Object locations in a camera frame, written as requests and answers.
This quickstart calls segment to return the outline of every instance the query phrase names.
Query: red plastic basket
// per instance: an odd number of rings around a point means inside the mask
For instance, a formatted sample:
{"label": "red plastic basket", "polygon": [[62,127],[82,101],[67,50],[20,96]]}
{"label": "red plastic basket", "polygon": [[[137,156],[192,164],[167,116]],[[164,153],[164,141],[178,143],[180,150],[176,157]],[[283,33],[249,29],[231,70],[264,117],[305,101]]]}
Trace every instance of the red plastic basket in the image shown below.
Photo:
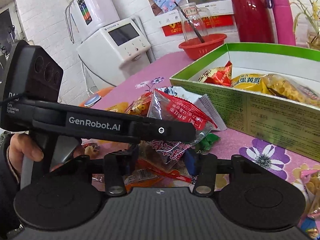
{"label": "red plastic basket", "polygon": [[227,35],[223,33],[210,34],[203,37],[204,43],[201,43],[199,38],[193,38],[189,41],[180,43],[179,49],[183,49],[189,58],[197,60],[213,49],[221,46],[226,37]]}

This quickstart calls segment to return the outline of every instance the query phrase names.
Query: purple flower pattern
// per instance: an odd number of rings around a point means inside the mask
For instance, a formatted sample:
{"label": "purple flower pattern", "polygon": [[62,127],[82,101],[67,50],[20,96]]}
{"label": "purple flower pattern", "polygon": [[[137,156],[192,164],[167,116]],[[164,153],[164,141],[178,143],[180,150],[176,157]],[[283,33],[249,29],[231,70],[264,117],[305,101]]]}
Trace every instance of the purple flower pattern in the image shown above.
{"label": "purple flower pattern", "polygon": [[155,84],[159,84],[164,80],[164,77],[157,77],[154,80],[151,80],[151,84],[155,85]]}
{"label": "purple flower pattern", "polygon": [[151,90],[151,88],[156,85],[156,84],[159,84],[161,83],[165,78],[164,77],[157,77],[151,81],[144,81],[144,82],[141,82],[140,84],[136,84],[136,88],[143,88],[145,86],[147,86],[149,89],[146,90],[146,91],[149,91]]}
{"label": "purple flower pattern", "polygon": [[239,154],[282,179],[286,179],[288,176],[283,167],[289,163],[290,157],[285,154],[284,148],[274,146],[260,139],[253,139],[252,147],[240,148]]}

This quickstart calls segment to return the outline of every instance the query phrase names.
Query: pink tablecloth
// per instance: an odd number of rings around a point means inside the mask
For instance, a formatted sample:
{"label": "pink tablecloth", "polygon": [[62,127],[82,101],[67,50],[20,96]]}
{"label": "pink tablecloth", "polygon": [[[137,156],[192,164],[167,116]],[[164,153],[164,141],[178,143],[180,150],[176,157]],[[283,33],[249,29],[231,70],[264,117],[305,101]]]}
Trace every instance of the pink tablecloth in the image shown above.
{"label": "pink tablecloth", "polygon": [[[145,91],[170,86],[169,78],[191,62],[184,52],[167,54],[114,88],[93,108],[103,110],[121,102],[131,103]],[[316,161],[236,130],[215,133],[221,140],[212,147],[211,153],[218,158],[229,159],[233,154],[241,154],[300,189],[303,189],[299,180],[301,169],[320,169]]]}

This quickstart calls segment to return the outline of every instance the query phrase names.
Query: blue round object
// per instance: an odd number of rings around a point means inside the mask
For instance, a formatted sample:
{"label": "blue round object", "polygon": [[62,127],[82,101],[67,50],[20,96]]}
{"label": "blue round object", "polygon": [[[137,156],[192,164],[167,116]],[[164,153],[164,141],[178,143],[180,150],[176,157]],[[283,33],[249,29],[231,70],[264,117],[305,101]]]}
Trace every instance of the blue round object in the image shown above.
{"label": "blue round object", "polygon": [[99,96],[98,94],[94,94],[84,103],[84,106],[85,107],[91,107],[96,102],[98,102],[100,99],[101,99],[101,96]]}

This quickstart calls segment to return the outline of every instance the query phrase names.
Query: red thermos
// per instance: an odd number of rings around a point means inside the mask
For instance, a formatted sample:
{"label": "red thermos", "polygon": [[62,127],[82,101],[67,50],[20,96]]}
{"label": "red thermos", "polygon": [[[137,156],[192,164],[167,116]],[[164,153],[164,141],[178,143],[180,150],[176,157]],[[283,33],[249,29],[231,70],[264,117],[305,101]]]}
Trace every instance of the red thermos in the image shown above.
{"label": "red thermos", "polygon": [[267,0],[232,0],[241,42],[275,43]]}

